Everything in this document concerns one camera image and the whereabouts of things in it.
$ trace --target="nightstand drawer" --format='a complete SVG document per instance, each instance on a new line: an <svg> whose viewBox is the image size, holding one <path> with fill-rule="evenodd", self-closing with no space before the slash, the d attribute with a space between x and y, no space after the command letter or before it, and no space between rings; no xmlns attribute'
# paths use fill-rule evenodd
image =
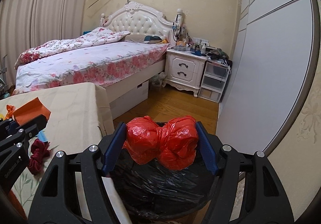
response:
<svg viewBox="0 0 321 224"><path fill-rule="evenodd" d="M169 67L168 69L168 79L182 82L191 86L195 86L197 74L183 69L177 69L174 67Z"/></svg>
<svg viewBox="0 0 321 224"><path fill-rule="evenodd" d="M197 73L200 61L188 57L182 57L177 55L170 56L170 66L184 71L190 71Z"/></svg>

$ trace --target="white nightstand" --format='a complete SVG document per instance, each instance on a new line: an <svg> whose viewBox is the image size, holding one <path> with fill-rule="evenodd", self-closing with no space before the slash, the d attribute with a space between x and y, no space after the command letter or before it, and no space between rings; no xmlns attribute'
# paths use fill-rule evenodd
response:
<svg viewBox="0 0 321 224"><path fill-rule="evenodd" d="M178 90L193 91L197 97L206 60L207 57L196 56L187 51L169 49L166 52L166 84Z"/></svg>

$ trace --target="cabinet leg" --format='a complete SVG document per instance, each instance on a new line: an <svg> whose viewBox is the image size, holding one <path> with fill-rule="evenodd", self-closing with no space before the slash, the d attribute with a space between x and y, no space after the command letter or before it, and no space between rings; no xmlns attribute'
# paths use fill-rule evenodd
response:
<svg viewBox="0 0 321 224"><path fill-rule="evenodd" d="M166 84L167 84L166 80L163 80L162 87L164 88Z"/></svg>

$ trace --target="floral bedding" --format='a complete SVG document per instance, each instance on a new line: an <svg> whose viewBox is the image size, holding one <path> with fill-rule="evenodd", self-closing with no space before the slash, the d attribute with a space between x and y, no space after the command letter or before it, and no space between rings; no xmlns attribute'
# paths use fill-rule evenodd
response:
<svg viewBox="0 0 321 224"><path fill-rule="evenodd" d="M128 34L130 34L129 31L114 33L104 27L98 27L76 39L50 40L41 46L30 48L20 54L14 68L17 70L20 65L62 52L117 42Z"/></svg>
<svg viewBox="0 0 321 224"><path fill-rule="evenodd" d="M18 67L13 94L83 82L105 87L152 65L170 47L116 42L38 58Z"/></svg>

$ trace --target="bottle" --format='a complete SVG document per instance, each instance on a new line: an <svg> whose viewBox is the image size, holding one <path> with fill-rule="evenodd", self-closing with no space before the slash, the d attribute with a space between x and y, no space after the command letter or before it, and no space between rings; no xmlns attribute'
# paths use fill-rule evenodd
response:
<svg viewBox="0 0 321 224"><path fill-rule="evenodd" d="M204 45L202 46L201 54L205 54L205 50L206 50L206 43L204 43Z"/></svg>

